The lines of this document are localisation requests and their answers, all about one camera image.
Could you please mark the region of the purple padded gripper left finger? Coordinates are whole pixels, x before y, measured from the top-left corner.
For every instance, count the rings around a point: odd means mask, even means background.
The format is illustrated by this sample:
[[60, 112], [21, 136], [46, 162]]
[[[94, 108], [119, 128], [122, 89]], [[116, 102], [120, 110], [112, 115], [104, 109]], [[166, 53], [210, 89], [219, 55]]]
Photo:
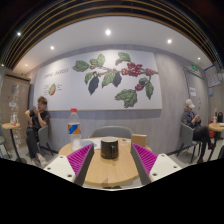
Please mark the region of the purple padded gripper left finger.
[[58, 156], [44, 170], [82, 186], [93, 155], [94, 144], [89, 144], [68, 156]]

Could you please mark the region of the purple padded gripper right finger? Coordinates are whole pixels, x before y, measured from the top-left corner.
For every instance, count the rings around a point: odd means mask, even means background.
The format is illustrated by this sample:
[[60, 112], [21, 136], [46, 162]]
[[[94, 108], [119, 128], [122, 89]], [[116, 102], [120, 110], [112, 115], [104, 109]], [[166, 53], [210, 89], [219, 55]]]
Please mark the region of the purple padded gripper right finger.
[[131, 146], [131, 155], [143, 185], [147, 185], [181, 170], [181, 167], [166, 154], [162, 153], [157, 155], [135, 143]]

